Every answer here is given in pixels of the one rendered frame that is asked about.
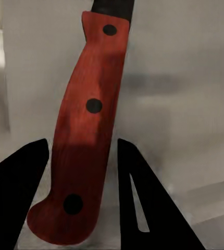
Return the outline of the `parer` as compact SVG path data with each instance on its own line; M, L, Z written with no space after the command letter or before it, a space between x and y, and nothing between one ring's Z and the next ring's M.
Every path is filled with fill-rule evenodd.
M84 47L68 82L52 148L51 191L27 214L54 245L93 232L101 206L134 0L94 0L83 11Z

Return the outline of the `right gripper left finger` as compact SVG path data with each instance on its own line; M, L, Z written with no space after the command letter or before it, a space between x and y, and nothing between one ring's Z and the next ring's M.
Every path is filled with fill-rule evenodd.
M0 162L0 250L14 250L48 159L40 139Z

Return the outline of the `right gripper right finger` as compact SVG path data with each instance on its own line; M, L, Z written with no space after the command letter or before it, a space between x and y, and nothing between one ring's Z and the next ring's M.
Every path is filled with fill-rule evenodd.
M138 148L118 139L121 250L206 250ZM150 232L138 229L130 174Z

